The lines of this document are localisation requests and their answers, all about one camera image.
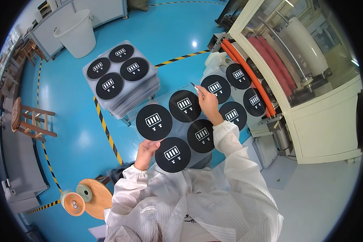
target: white plastic bucket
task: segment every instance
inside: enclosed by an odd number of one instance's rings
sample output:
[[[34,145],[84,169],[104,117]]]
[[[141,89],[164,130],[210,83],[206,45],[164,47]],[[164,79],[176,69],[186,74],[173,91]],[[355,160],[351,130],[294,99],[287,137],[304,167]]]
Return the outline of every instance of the white plastic bucket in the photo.
[[[54,37],[58,38],[75,58],[84,57],[96,46],[96,37],[89,16],[88,9],[76,12],[66,18],[54,32]]]

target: machine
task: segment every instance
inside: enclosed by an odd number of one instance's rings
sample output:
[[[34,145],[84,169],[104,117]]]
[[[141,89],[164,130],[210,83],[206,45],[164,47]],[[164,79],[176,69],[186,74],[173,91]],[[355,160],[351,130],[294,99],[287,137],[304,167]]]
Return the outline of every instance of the machine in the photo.
[[[247,124],[253,137],[273,134],[280,156],[294,148],[297,162],[307,164],[362,154],[355,120],[359,64],[324,2],[249,0],[208,47],[226,52],[247,72],[266,105],[263,115],[248,112]],[[246,105],[246,93],[232,86],[237,102]]]

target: white battery symbol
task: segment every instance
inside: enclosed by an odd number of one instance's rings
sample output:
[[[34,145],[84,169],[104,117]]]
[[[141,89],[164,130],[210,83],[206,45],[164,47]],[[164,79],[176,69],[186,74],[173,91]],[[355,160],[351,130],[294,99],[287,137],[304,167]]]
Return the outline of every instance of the white battery symbol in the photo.
[[[210,93],[215,93],[220,89],[222,89],[222,87],[219,84],[219,82],[215,82],[214,84],[211,84],[208,86],[208,90],[210,91]]]
[[[204,127],[201,130],[199,130],[198,132],[195,133],[195,137],[198,141],[201,141],[202,139],[206,138],[208,136],[208,131],[207,128]]]
[[[226,114],[226,119],[227,121],[231,122],[233,119],[237,118],[238,117],[238,113],[235,109],[231,110],[230,112],[228,112]]]
[[[259,103],[259,98],[257,95],[252,96],[252,98],[249,99],[250,104],[252,104],[255,108],[257,108],[256,104]]]
[[[135,62],[135,63],[131,64],[130,66],[128,66],[126,69],[130,73],[133,73],[133,75],[134,75],[134,74],[136,74],[135,70],[140,71],[139,68],[140,68],[139,65]]]
[[[126,55],[126,50],[124,48],[122,48],[121,50],[119,50],[115,53],[115,55],[118,57],[121,57],[122,54]]]
[[[184,98],[183,100],[177,102],[177,105],[178,105],[180,110],[183,110],[183,109],[185,109],[187,107],[192,106],[191,101],[190,101],[189,98]]]
[[[145,119],[145,123],[148,125],[148,127],[152,127],[155,124],[158,124],[160,122],[161,122],[161,118],[158,113],[152,114]]]
[[[175,157],[177,157],[178,155],[180,155],[180,151],[177,148],[177,146],[174,146],[174,147],[170,148],[169,150],[167,150],[166,152],[164,152],[164,156],[167,160],[172,160]]]
[[[110,87],[114,88],[114,81],[112,79],[107,80],[104,84],[102,84],[104,90],[110,92]]]
[[[102,70],[102,67],[103,67],[102,62],[99,62],[97,65],[93,67],[93,71],[98,72],[99,69]]]
[[[237,70],[237,71],[235,71],[235,72],[233,72],[233,77],[235,79],[237,79],[239,82],[242,82],[242,79],[243,80],[246,80],[245,79],[245,75],[243,74],[243,72],[240,69]]]

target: desk fan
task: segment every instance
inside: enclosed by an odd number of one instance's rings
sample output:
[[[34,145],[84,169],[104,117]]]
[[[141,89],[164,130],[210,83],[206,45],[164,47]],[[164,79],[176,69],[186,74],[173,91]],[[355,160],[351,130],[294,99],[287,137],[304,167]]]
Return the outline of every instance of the desk fan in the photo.
[[[73,216],[79,216],[85,211],[85,201],[76,192],[66,190],[61,194],[61,204]]]

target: black circular pad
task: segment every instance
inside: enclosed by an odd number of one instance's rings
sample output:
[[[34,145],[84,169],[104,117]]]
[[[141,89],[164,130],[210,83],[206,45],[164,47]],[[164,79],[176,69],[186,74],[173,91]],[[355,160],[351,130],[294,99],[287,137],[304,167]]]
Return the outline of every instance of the black circular pad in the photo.
[[[226,77],[230,84],[237,89],[247,89],[252,80],[240,64],[233,63],[227,67]]]
[[[196,120],[187,131],[190,147],[199,153],[212,151],[214,147],[213,124],[207,119]]]
[[[125,80],[136,81],[143,78],[149,70],[146,60],[140,57],[129,59],[121,65],[120,73]]]
[[[245,108],[237,102],[227,102],[219,109],[223,120],[227,120],[236,124],[239,130],[242,130],[247,122],[247,114]]]
[[[216,95],[218,104],[226,102],[231,95],[229,83],[220,75],[209,75],[203,79],[200,85],[207,89],[210,93]]]
[[[133,55],[134,49],[131,45],[119,45],[112,49],[109,53],[109,59],[112,62],[123,62],[128,60]]]
[[[124,81],[118,73],[107,73],[97,82],[96,93],[99,98],[109,100],[121,92],[123,84]]]
[[[105,75],[110,68],[110,60],[108,58],[99,58],[93,61],[87,69],[87,77],[90,79],[98,79]]]
[[[272,103],[276,102],[276,97],[274,96],[272,90],[270,89],[265,79],[262,80],[262,87],[265,89],[265,92],[269,96],[270,101]]]
[[[156,141],[165,138],[172,129],[172,117],[165,107],[150,104],[142,108],[136,117],[138,132],[146,139]]]
[[[243,95],[243,105],[245,105],[246,111],[255,117],[261,116],[266,110],[265,102],[256,88],[246,90]]]
[[[194,121],[202,112],[198,96],[187,90],[180,90],[172,94],[169,99],[169,110],[175,119],[184,123]]]
[[[261,72],[258,70],[257,66],[254,64],[254,62],[252,61],[252,59],[247,58],[246,59],[246,63],[250,66],[250,68],[252,69],[252,71],[254,72],[254,75],[256,75],[256,77],[258,79],[263,79],[264,76],[261,74]]]
[[[184,140],[169,137],[160,144],[159,149],[155,151],[155,159],[161,169],[175,173],[187,167],[191,159],[191,150]]]

